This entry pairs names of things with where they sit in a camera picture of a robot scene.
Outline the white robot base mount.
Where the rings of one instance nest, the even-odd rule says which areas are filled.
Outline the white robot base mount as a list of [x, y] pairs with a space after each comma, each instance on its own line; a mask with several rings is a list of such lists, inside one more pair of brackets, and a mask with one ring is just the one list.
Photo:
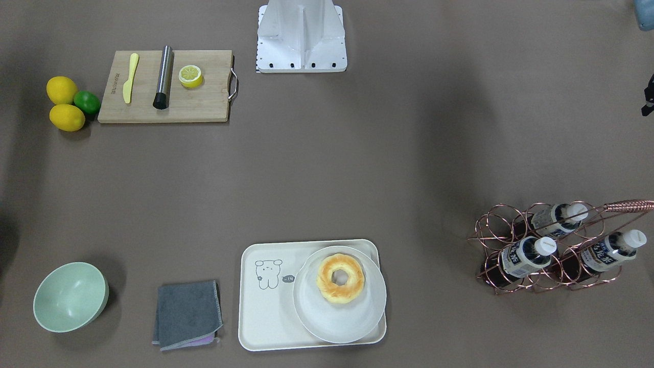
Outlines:
[[346, 70], [343, 10], [332, 1], [269, 1], [258, 15], [257, 72]]

